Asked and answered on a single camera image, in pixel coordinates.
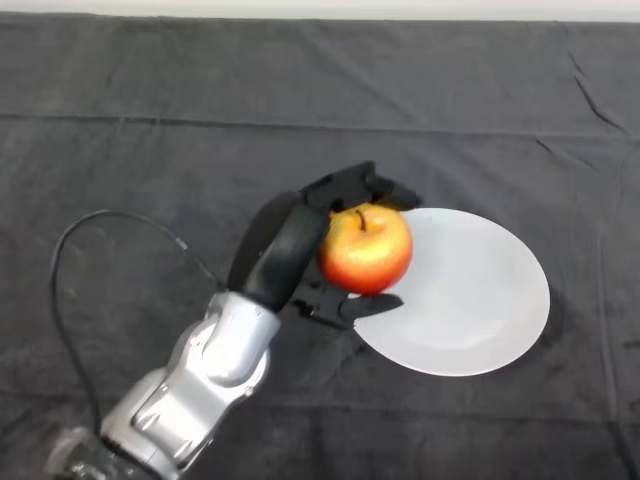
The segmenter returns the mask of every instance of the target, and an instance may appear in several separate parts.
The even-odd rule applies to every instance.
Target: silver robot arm
[[[103,437],[160,478],[178,479],[265,377],[279,327],[274,313],[241,294],[215,295],[167,367],[145,376],[105,418]]]
[[[231,267],[229,290],[181,336],[165,368],[147,374],[102,422],[62,436],[47,470],[86,480],[176,480],[214,438],[227,411],[265,378],[269,342],[287,303],[337,329],[402,304],[391,294],[351,298],[314,261],[329,212],[377,202],[410,210],[421,199],[365,162],[276,196],[254,217]]]

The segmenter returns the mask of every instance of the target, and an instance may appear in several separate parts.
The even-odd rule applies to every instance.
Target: white plate
[[[524,354],[547,322],[549,285],[531,250],[470,213],[423,208],[405,214],[413,235],[406,275],[388,292],[404,305],[359,319],[371,347],[407,368],[465,376]]]

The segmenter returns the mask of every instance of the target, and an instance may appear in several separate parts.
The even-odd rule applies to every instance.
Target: dark tablecloth
[[[286,310],[266,385],[189,478],[637,479],[639,57],[635,25],[0,16],[0,478],[38,478],[88,423],[47,312],[67,224],[143,212],[224,276],[273,194],[374,160],[532,249],[543,336],[439,378]],[[213,289],[116,219],[78,232],[61,277],[105,411]]]

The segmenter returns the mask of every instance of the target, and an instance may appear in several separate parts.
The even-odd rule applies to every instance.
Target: apple stem
[[[356,213],[360,216],[360,221],[362,222],[360,225],[360,230],[362,230],[363,232],[367,231],[367,222],[364,219],[364,215],[362,214],[362,212],[360,210],[356,210]]]

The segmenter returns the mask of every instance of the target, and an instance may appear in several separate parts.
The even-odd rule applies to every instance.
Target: white wall
[[[0,0],[0,11],[180,17],[640,21],[640,0]]]

